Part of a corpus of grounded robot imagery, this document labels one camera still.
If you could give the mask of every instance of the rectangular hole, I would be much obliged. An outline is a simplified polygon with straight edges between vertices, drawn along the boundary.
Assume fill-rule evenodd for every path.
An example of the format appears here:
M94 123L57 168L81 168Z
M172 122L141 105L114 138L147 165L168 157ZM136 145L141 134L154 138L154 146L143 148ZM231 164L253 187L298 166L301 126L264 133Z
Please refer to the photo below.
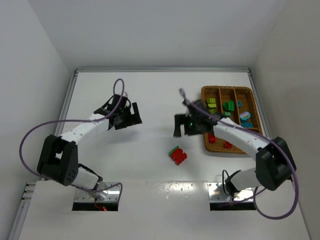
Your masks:
M102 208L105 207L105 212L117 212L118 205L116 203L104 203L104 202L97 202L97 206ZM72 206L72 211L100 211L104 212L103 210L98 209L94 202L74 202Z
M255 111L255 108L253 105L254 99L252 99L250 90L245 88L239 88L239 89L236 88L235 93L236 93L237 100L240 101L242 104L242 106L239 107L239 114L243 112L249 112L251 114L251 117L247 121L247 123L252 123L254 128L258 128L258 123L256 119L256 116L258 115L258 113Z
M210 211L244 211L256 210L253 202L242 202L235 205L227 205L226 203L210 203Z

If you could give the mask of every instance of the blue block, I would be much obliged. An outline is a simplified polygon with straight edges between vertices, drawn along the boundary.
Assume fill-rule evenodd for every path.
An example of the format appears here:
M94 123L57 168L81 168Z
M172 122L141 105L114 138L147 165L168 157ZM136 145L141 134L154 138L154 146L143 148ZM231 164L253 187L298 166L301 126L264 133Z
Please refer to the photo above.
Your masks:
M241 127L244 127L244 128L252 128L253 125L251 122L242 122L241 123Z

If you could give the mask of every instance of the toy block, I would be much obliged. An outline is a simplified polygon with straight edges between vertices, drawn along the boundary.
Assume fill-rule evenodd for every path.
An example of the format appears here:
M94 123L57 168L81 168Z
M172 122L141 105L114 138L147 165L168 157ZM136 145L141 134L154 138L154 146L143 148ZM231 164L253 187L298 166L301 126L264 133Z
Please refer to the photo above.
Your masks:
M170 152L169 152L169 157L171 157L172 153L177 150L179 148L179 146L176 146L174 149L172 149Z
M232 111L232 112L235 110L235 102L234 101L230 100L228 102L228 110Z
M225 141L224 148L225 149L231 149L232 148L232 144L230 142L228 142L228 141Z
M250 112L244 111L244 112L240 113L240 121L242 123L247 122L250 118L251 118Z
M208 107L209 107L209 108L216 108L216 107L217 107L217 104L215 104L215 103L208 103Z
M175 164L181 164L185 159L187 159L187 154L181 149L177 148L172 154L171 159L175 162Z
M223 110L228 111L228 103L225 102L224 104L222 104L222 108Z
M216 137L208 133L208 140L210 144L214 144L216 142Z
M215 104L216 103L216 99L214 97L208 97L206 99L206 103L207 104Z
M244 128L253 128L253 125L251 122L242 122L241 123L241 127L244 127Z

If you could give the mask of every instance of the white enclosure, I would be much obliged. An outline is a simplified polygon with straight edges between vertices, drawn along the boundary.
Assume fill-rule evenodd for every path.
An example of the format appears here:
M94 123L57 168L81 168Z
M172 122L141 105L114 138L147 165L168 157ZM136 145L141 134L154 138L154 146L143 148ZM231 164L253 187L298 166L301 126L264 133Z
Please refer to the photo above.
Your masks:
M173 138L174 115L186 111L178 93L180 87L190 99L198 98L201 87L212 82L251 88L247 72L80 71L62 115L66 114L67 119L90 116L112 94L117 78L125 80L125 91L132 102L137 102L143 123L105 131L79 149L78 154L79 162L104 181L123 183L118 212L72 211L73 187L38 182L20 240L54 240L57 236L61 240L87 239L93 235L101 239L106 233L115 240L309 238L299 207L279 221L268 220L253 210L210 211L207 182L221 181L223 169L233 173L253 168L255 161L245 154L207 152L202 135ZM63 132L77 125L66 123ZM187 153L180 165L168 157L177 145ZM293 186L287 181L257 201L265 213L278 216L290 209L293 197Z
M249 67L286 0L28 0L79 67Z

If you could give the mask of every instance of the white table surface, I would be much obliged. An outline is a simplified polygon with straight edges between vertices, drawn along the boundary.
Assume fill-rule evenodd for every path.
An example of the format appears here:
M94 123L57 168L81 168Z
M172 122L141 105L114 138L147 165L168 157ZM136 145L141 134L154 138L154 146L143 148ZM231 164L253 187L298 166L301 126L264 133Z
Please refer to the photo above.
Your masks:
M73 187L38 181L20 240L309 239L299 206L283 220L263 218L254 210L210 211L205 181L221 181L223 169L245 170L254 161L243 154L209 153L202 136L173 138L174 114L186 111L180 87L190 99L206 85L250 88L247 73L80 73L67 119L90 116L111 96L117 78L124 79L130 100L138 103L143 124L102 133L79 154L80 162L105 181L123 183L118 212L71 211ZM64 131L76 125L66 124ZM168 157L176 145L188 154L179 166ZM260 195L257 203L264 213L278 216L290 209L293 197L286 181L277 191Z
M131 102L137 102L143 124L102 133L79 151L79 162L96 171L107 182L221 181L223 169L233 173L255 166L245 154L210 153L202 135L173 138L174 115L185 113L178 89L189 99L201 96L208 85L251 88L246 72L99 72L79 73L67 119L85 119L113 94L116 79L125 82ZM69 131L78 123L66 123ZM187 159L176 166L168 157L179 145Z

